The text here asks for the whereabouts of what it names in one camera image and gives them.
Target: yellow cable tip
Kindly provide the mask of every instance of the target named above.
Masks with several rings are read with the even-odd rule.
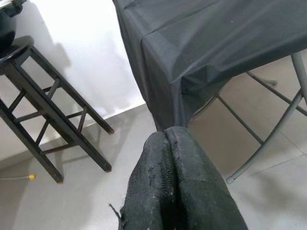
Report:
[[[34,174],[30,174],[29,175],[29,179],[32,181],[32,180],[34,180],[36,178],[36,176],[34,175]]]

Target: black wooden stool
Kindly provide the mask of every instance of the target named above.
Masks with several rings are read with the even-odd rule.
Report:
[[[22,69],[21,65],[28,57],[31,57],[55,80],[51,87],[41,89]],[[20,91],[17,98],[9,107],[0,100],[1,118],[57,183],[62,183],[63,177],[47,158],[46,154],[77,145],[79,145],[104,171],[111,171],[112,168],[109,162],[88,142],[81,134],[81,131],[86,114],[90,115],[107,133],[113,134],[114,130],[38,52],[34,47],[34,41],[31,37],[25,36],[15,39],[10,48],[0,53],[0,75],[5,75]],[[64,89],[83,108],[83,111],[65,116],[51,100],[57,88]],[[23,97],[26,97],[37,112],[16,118],[12,113]],[[20,123],[37,116],[43,116],[46,122],[37,139],[33,140]],[[81,116],[78,128],[69,120],[76,116]],[[49,124],[65,139],[67,144],[42,151],[39,147],[39,143]]]

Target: black cloth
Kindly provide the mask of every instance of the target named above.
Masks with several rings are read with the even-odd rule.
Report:
[[[158,130],[186,126],[231,77],[307,48],[306,0],[113,0]]]
[[[120,212],[119,230],[247,230],[219,172],[184,127],[147,139]]]

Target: white wall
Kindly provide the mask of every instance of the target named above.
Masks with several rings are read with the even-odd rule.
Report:
[[[130,70],[111,0],[28,0],[17,16],[17,37],[23,35],[34,38],[38,50],[103,118],[144,103]],[[24,68],[41,87],[52,85],[51,78],[32,60]],[[2,76],[1,99],[9,105],[17,94]],[[61,91],[56,93],[54,101],[65,114],[80,109]],[[31,112],[35,112],[32,106],[22,101],[15,115]],[[35,118],[23,125],[35,138],[43,123],[43,118]],[[56,137],[49,129],[42,142]],[[0,160],[26,150],[2,120],[0,141]]]

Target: black worn fabric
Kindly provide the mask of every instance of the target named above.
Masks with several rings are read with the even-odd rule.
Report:
[[[184,127],[148,138],[120,212],[120,230],[247,230],[219,172]]]
[[[307,48],[306,0],[113,0],[158,130],[186,126],[231,77]]]

